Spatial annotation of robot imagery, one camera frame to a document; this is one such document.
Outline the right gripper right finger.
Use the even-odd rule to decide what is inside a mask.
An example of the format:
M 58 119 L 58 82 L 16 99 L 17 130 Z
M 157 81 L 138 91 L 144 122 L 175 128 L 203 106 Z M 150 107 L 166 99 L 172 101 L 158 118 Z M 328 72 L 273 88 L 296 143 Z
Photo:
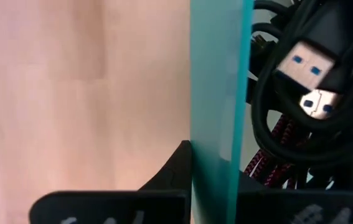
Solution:
M 250 192 L 250 191 L 258 191 L 265 189 L 266 187 L 257 182 L 255 179 L 250 176 L 244 174 L 243 172 L 239 172 L 238 179 L 238 191 L 239 192 Z

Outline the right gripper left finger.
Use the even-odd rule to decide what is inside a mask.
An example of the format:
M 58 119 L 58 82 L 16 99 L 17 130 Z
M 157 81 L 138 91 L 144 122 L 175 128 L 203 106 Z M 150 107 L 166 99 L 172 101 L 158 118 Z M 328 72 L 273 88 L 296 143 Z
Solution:
M 192 145 L 181 141 L 160 170 L 139 190 L 185 190 L 192 188 Z

